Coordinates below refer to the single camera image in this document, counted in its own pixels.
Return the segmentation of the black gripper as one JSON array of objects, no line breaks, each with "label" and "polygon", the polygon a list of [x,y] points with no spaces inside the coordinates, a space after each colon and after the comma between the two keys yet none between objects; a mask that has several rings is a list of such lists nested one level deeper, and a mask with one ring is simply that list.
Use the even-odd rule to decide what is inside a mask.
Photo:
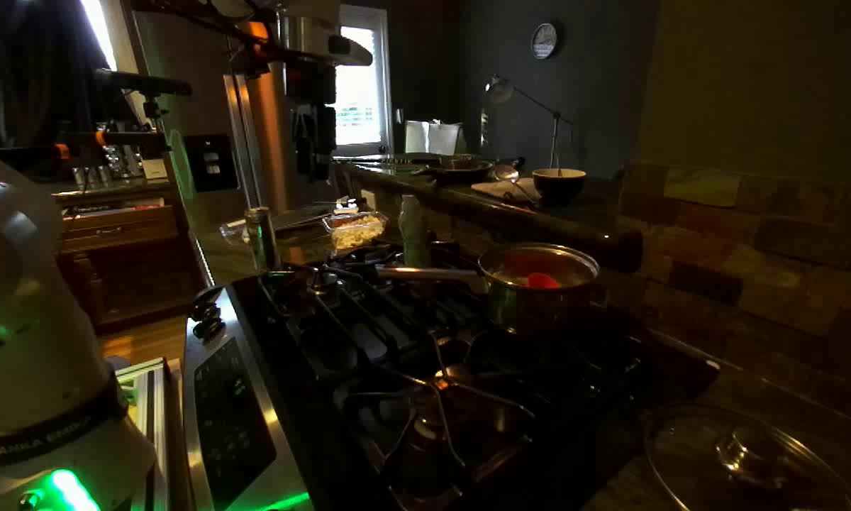
[{"label": "black gripper", "polygon": [[310,182],[324,182],[336,153],[336,64],[289,54],[283,95],[294,169]]}]

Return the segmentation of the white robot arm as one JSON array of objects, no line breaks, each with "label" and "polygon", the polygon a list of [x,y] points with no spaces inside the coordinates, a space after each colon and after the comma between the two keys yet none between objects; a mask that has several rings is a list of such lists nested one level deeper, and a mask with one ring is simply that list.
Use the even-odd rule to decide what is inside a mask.
[{"label": "white robot arm", "polygon": [[56,197],[0,158],[0,511],[141,511],[155,450],[59,249]]}]

